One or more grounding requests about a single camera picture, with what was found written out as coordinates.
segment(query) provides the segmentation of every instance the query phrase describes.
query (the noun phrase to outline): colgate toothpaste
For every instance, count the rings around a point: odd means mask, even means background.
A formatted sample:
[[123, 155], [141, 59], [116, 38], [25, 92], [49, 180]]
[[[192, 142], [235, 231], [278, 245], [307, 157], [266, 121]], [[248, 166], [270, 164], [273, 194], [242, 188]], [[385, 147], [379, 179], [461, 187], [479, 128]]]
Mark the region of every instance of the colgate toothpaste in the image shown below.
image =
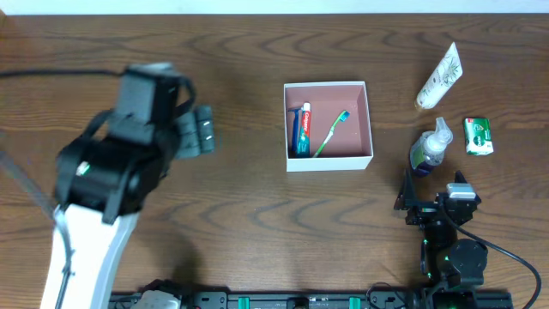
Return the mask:
[[309, 158], [310, 154], [310, 140], [311, 138], [311, 103], [305, 102], [303, 104], [303, 115], [301, 118], [301, 130], [299, 131], [298, 148], [296, 149], [296, 156], [298, 158]]

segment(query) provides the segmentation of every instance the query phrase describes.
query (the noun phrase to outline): green soap box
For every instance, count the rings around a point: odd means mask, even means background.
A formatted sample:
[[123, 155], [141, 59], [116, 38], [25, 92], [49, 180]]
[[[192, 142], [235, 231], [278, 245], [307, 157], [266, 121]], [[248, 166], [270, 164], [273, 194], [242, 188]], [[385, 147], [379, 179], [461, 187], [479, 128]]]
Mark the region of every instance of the green soap box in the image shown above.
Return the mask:
[[490, 121], [486, 118], [465, 118], [465, 149], [468, 155], [489, 155], [494, 152]]

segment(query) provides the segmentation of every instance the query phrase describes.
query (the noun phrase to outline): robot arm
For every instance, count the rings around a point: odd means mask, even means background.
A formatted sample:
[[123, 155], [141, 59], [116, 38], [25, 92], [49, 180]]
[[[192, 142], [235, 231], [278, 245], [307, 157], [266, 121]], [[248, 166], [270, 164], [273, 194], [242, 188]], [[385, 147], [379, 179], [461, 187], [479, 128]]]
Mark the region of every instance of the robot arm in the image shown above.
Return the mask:
[[[185, 86], [190, 98], [177, 105]], [[212, 112], [170, 64], [131, 65], [116, 108], [98, 114], [57, 158], [51, 264], [41, 308], [107, 308], [118, 262], [147, 194], [173, 159], [214, 149]], [[94, 133], [107, 122], [106, 137]]]

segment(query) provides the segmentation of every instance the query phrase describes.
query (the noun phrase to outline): white lotion tube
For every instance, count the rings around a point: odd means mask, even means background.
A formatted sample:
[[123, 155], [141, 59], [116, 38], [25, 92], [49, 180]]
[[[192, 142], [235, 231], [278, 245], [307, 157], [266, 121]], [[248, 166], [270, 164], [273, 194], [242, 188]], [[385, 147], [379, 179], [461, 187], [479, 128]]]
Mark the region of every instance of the white lotion tube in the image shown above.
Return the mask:
[[452, 43], [425, 86], [419, 91], [415, 100], [416, 107], [420, 110], [435, 107], [462, 74], [462, 63], [455, 43]]

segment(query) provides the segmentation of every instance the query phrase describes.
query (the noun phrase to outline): open cardboard box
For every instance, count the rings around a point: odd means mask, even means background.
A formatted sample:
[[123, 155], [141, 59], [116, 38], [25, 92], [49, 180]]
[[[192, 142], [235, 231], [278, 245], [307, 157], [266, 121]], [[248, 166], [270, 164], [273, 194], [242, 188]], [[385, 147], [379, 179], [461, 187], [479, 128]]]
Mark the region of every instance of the open cardboard box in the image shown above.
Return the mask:
[[[289, 108], [311, 103], [311, 157], [322, 145], [343, 110], [350, 115], [335, 127], [318, 158], [295, 158], [291, 152], [294, 112]], [[284, 85], [287, 172], [365, 169], [374, 156], [370, 113], [364, 82], [306, 82]]]

